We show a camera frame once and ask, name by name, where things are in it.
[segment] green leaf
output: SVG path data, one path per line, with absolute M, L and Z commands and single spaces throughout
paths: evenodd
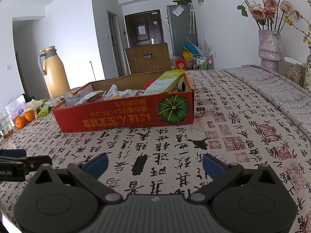
M 248 17 L 248 14 L 247 14 L 247 11 L 246 11 L 246 10 L 242 10 L 242 16 Z
M 266 19 L 265 20 L 259 20 L 258 22 L 260 25 L 264 26 L 264 25 L 266 25 L 267 20 Z
M 237 9 L 238 10 L 245 10 L 246 8 L 243 5 L 239 5 Z

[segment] thermos handle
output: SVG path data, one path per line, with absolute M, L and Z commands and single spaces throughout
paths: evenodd
M 42 53 L 39 57 L 38 57 L 38 65 L 40 68 L 40 71 L 43 75 L 47 75 L 46 71 L 43 70 L 42 64 L 41 64 L 41 58 L 44 57 L 44 59 L 46 58 L 46 53 Z

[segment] gray ribbed surface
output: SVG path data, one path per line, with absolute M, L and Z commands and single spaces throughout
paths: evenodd
M 105 232 L 229 233 L 206 207 L 189 204 L 181 195 L 130 195 L 123 204 L 105 207 L 97 221 L 81 233 Z

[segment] blue plastic object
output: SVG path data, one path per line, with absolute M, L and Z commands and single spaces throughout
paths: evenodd
M 203 157 L 203 169 L 213 180 L 227 171 L 228 168 L 224 165 L 224 163 L 220 164 L 207 155 Z
M 103 153 L 84 164 L 82 169 L 93 178 L 98 179 L 108 169 L 108 164 L 108 155 Z
M 184 48 L 184 47 L 186 47 L 193 54 L 194 57 L 200 56 L 200 53 L 198 52 L 198 50 L 195 48 L 193 44 L 187 43 L 181 46 L 180 48 Z
M 0 156 L 22 158 L 27 156 L 27 152 L 23 149 L 20 150 L 0 150 Z

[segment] blue gripper pad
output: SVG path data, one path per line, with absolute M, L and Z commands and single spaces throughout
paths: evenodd
M 204 155 L 203 169 L 213 180 L 228 171 L 229 166 L 212 155 Z
M 81 168 L 93 178 L 98 179 L 108 169 L 108 164 L 108 155 L 106 153 L 102 153 L 84 164 Z
M 12 158 L 23 158 L 27 156 L 27 152 L 23 149 L 20 150 L 0 150 L 0 156 L 12 157 Z

